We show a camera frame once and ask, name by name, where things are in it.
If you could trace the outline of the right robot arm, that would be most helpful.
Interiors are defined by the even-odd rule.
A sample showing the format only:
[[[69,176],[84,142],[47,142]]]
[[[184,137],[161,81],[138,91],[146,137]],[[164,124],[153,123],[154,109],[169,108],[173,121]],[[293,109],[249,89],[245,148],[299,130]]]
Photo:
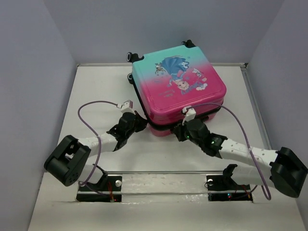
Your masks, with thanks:
[[[264,189],[275,188],[292,198],[300,196],[308,168],[289,148],[267,150],[249,147],[210,132],[200,119],[179,124],[172,133],[178,141],[189,140],[210,157],[233,161],[223,170],[221,182],[225,188],[254,184]]]

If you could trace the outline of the pink teal kids suitcase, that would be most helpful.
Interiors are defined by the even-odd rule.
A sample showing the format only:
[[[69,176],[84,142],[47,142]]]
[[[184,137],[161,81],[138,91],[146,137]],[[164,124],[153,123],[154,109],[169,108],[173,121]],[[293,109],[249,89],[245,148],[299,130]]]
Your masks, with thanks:
[[[132,64],[128,81],[155,136],[171,134],[184,119],[184,107],[200,104],[196,116],[207,121],[224,102],[226,85],[190,39],[179,46],[143,56],[128,52],[126,61]]]

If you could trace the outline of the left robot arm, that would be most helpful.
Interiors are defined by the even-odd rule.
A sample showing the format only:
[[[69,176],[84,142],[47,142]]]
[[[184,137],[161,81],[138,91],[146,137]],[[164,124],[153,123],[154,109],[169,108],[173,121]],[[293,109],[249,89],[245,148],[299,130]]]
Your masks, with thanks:
[[[125,112],[103,135],[85,139],[67,135],[47,158],[44,169],[66,187],[78,182],[80,186],[101,190],[106,186],[108,173],[96,163],[87,165],[88,158],[120,150],[132,134],[146,126],[147,120],[137,112]]]

